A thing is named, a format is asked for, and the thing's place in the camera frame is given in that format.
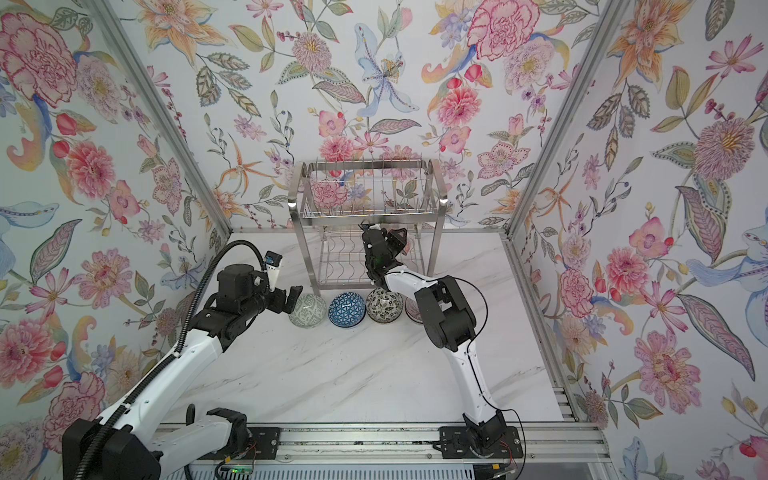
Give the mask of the grey green floral bowl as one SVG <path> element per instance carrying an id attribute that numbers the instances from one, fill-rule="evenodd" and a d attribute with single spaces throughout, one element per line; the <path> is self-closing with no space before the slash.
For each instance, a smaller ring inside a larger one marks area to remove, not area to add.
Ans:
<path id="1" fill-rule="evenodd" d="M 299 328 L 314 328 L 327 319 L 327 303 L 318 295 L 302 295 L 296 303 L 290 322 Z"/>

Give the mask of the blue triangle pattern bowl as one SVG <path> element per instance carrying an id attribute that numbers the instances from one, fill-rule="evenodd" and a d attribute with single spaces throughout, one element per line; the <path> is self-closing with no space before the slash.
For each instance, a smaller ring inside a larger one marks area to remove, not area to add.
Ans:
<path id="1" fill-rule="evenodd" d="M 343 292 L 336 296 L 328 308 L 330 322 L 340 328 L 352 328 L 362 322 L 366 315 L 366 303 L 355 292 Z"/>

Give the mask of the green leaf pattern bowl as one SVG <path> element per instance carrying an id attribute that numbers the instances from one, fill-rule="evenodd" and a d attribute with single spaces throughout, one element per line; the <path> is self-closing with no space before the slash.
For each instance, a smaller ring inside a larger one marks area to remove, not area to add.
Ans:
<path id="1" fill-rule="evenodd" d="M 388 324 L 397 320 L 404 310 L 400 294 L 377 288 L 366 297 L 366 313 L 376 323 Z"/>

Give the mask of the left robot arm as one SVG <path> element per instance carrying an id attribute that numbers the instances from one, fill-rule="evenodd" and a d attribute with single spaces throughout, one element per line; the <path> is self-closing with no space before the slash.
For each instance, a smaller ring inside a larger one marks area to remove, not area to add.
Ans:
<path id="1" fill-rule="evenodd" d="M 244 413 L 217 407 L 157 436 L 168 411 L 262 313 L 291 313 L 302 293 L 277 286 L 282 257 L 247 240 L 213 258 L 184 310 L 173 348 L 94 420 L 76 420 L 62 437 L 66 479 L 163 479 L 209 455 L 233 459 L 255 447 Z"/>

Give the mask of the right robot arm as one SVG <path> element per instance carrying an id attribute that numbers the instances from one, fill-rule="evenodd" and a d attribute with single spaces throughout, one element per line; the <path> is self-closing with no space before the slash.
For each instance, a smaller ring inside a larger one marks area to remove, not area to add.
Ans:
<path id="1" fill-rule="evenodd" d="M 463 406 L 463 430 L 450 440 L 446 453 L 490 458 L 505 451 L 511 461 L 525 458 L 523 428 L 506 421 L 506 410 L 494 405 L 482 374 L 476 339 L 482 328 L 460 284 L 447 275 L 433 278 L 409 269 L 399 260 L 407 230 L 378 224 L 360 225 L 366 274 L 373 285 L 399 294 L 417 305 L 427 338 L 446 358 Z"/>

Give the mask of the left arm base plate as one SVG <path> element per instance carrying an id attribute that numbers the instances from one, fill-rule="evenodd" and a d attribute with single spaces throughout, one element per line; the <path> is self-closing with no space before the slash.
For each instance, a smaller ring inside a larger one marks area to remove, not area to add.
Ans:
<path id="1" fill-rule="evenodd" d="M 235 433 L 223 449 L 208 453 L 201 460 L 274 460 L 281 433 L 279 427 L 249 427 L 248 434 Z"/>

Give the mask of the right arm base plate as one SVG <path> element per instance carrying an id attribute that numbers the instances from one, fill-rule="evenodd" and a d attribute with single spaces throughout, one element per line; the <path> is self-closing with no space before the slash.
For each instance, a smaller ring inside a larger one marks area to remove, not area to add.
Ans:
<path id="1" fill-rule="evenodd" d="M 438 429 L 436 449 L 443 459 L 518 460 L 524 456 L 518 429 L 511 426 L 488 439 L 482 438 L 479 433 L 472 433 L 466 426 L 442 426 Z"/>

